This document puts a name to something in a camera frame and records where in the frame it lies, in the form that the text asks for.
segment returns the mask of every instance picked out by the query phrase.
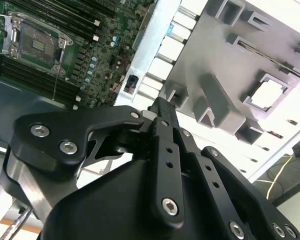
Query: ram slot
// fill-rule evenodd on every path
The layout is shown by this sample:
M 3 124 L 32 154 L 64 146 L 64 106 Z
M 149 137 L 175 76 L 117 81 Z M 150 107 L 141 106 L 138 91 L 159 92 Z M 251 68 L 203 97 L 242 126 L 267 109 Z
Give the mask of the ram slot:
M 20 63 L 18 61 L 12 60 L 12 59 L 7 58 L 7 57 L 4 58 L 3 65 L 7 66 L 7 67 L 10 66 L 10 67 L 14 67 L 16 69 L 20 69 L 22 72 L 27 72 L 27 73 L 30 73 L 30 74 L 35 75 L 37 77 L 40 77 L 40 78 L 42 78 L 41 76 L 44 74 L 45 82 L 51 82 L 51 83 L 53 83 L 53 85 L 56 82 L 56 77 L 48 75 L 46 73 L 43 73 L 42 71 L 36 70 L 36 69 L 34 69 L 30 66 L 27 66 L 23 63 Z M 67 82 L 61 81 L 60 85 L 63 88 L 66 88 L 65 91 L 67 91 L 67 92 L 71 92 L 71 93 L 77 93 L 78 92 L 78 88 L 76 86 L 73 86 L 73 85 L 71 85 Z
M 78 29 L 77 27 L 74 27 L 73 25 L 71 25 L 59 18 L 56 18 L 50 14 L 47 14 L 46 12 L 40 10 L 39 8 L 36 8 L 36 7 L 31 8 L 28 5 L 20 3 L 18 0 L 7 0 L 7 1 L 18 8 L 23 9 L 26 12 L 43 19 L 44 21 L 47 21 L 56 26 L 59 26 L 60 28 L 66 30 L 67 32 L 73 33 L 74 35 L 79 36 L 85 40 L 90 41 L 93 37 L 93 34 L 84 32 L 81 29 Z
M 95 20 L 100 21 L 100 19 L 97 19 L 95 15 L 91 14 L 91 11 L 89 11 L 89 9 L 86 7 L 83 8 L 77 5 L 73 5 L 68 0 L 52 0 L 52 2 L 56 5 L 59 5 L 61 8 L 66 9 L 67 11 L 72 12 L 82 17 L 83 19 L 88 20 L 89 22 L 94 22 Z
M 1 75 L 9 82 L 32 89 L 48 98 L 52 98 L 55 91 L 55 100 L 69 106 L 75 101 L 79 90 L 77 87 L 61 80 L 57 82 L 55 89 L 55 77 L 15 61 L 4 60 Z
M 93 22 L 88 21 L 84 18 L 81 18 L 72 12 L 69 12 L 67 10 L 64 10 L 59 5 L 47 2 L 45 0 L 27 0 L 28 2 L 33 2 L 33 6 L 40 6 L 41 8 L 46 9 L 47 13 L 50 13 L 51 15 L 60 18 L 69 24 L 72 24 L 74 26 L 77 26 L 78 28 L 83 29 L 86 32 L 91 32 L 92 34 L 95 33 L 97 26 L 94 25 Z
M 60 22 L 62 21 L 65 26 L 70 27 L 71 29 L 74 30 L 74 32 L 81 31 L 84 34 L 89 34 L 89 38 L 91 39 L 93 34 L 95 33 L 96 29 L 89 29 L 86 27 L 85 24 L 78 24 L 78 22 L 72 18 L 69 17 L 66 14 L 63 14 L 61 12 L 54 11 L 53 7 L 48 7 L 44 5 L 42 2 L 40 3 L 39 1 L 36 0 L 15 0 L 19 3 L 24 3 L 26 2 L 28 4 L 27 7 L 32 6 L 32 8 L 36 9 L 37 13 L 41 13 L 43 16 L 47 16 L 45 19 L 46 21 L 49 21 L 51 18 L 55 20 L 59 20 Z
M 116 14 L 115 7 L 109 3 L 108 6 L 104 6 L 103 1 L 99 1 L 100 3 L 94 1 L 94 0 L 78 0 L 78 2 L 82 2 L 84 5 L 88 5 L 94 9 L 96 9 L 98 12 L 113 18 Z

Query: green circuit board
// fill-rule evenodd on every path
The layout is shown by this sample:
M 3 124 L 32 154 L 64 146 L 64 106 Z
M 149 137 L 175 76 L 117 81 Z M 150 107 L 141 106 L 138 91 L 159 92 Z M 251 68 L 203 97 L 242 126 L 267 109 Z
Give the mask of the green circuit board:
M 18 13 L 22 18 L 17 36 L 19 55 L 16 58 L 10 53 L 2 53 L 4 39 L 7 37 L 6 21 L 9 18 L 0 16 L 0 58 L 3 59 L 0 80 L 52 98 L 51 88 L 55 79 L 57 85 L 54 86 L 53 97 L 56 101 L 60 99 L 59 102 L 64 102 L 65 91 L 72 86 L 78 89 L 77 95 L 81 98 L 80 102 L 73 100 L 79 108 L 113 105 L 116 97 L 114 84 L 119 84 L 128 70 L 135 54 L 133 44 L 144 14 L 155 0 L 91 2 L 93 1 L 0 0 L 0 15 Z M 58 47 L 60 32 L 73 41 L 62 53 Z M 61 70 L 51 72 L 60 54 L 62 74 Z M 9 61 L 17 61 L 29 67 L 20 79 L 30 77 L 31 69 L 47 75 L 47 79 L 51 78 L 49 89 L 44 85 L 48 84 L 44 79 L 40 84 L 28 80 L 25 85 L 15 80 L 10 72 L 13 71 L 13 64 Z

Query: electronic component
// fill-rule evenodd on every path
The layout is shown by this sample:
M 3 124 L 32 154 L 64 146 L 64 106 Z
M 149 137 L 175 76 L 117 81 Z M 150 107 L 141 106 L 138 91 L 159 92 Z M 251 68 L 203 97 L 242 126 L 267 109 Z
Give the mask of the electronic component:
M 80 108 L 88 108 L 91 99 L 98 103 L 104 99 L 104 107 L 112 105 L 109 86 L 126 74 L 135 54 L 129 46 L 143 21 L 135 15 L 136 6 L 147 10 L 145 6 L 154 0 L 52 2 L 0 0 L 0 81 L 49 96 L 70 108 L 76 95 L 71 92 L 71 100 L 62 98 L 60 85 L 64 92 L 81 91 L 81 101 L 76 103 Z M 32 81 L 33 71 L 42 76 Z
M 58 29 L 25 14 L 10 15 L 11 21 L 5 21 L 8 33 L 2 51 L 45 72 L 66 74 L 62 69 L 65 48 L 73 45 L 73 40 Z
M 243 96 L 242 103 L 253 110 L 269 115 L 292 87 L 268 73 L 264 74 L 259 82 L 252 94 Z
M 288 123 L 290 123 L 290 124 L 292 124 L 294 126 L 298 125 L 298 123 L 296 121 L 294 121 L 294 120 L 287 120 L 287 121 L 288 121 Z

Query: black mechanical linkage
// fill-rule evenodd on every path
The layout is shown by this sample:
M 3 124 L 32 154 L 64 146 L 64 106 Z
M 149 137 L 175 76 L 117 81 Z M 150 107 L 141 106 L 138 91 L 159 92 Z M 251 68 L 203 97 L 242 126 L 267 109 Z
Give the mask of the black mechanical linkage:
M 197 147 L 162 98 L 142 112 L 116 106 L 23 116 L 10 148 L 4 188 L 44 222 L 38 240 L 300 240 L 217 149 Z M 82 166 L 124 153 L 132 161 L 74 188 Z

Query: mounting hole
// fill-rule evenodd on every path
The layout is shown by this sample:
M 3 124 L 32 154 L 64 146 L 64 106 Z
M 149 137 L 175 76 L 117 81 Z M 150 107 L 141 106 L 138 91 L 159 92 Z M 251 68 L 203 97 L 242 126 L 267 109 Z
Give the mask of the mounting hole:
M 169 126 L 169 123 L 167 123 L 166 121 L 163 121 L 163 120 L 161 121 L 161 124 L 164 125 L 164 126 L 166 126 L 166 127 Z
M 165 164 L 166 164 L 166 166 L 167 166 L 168 168 L 170 168 L 170 169 L 173 169 L 173 168 L 174 168 L 174 165 L 173 165 L 171 162 L 169 162 L 169 161 L 167 161 Z
M 220 188 L 219 184 L 218 184 L 216 181 L 212 182 L 212 184 L 213 184 L 213 186 L 215 186 L 217 189 Z

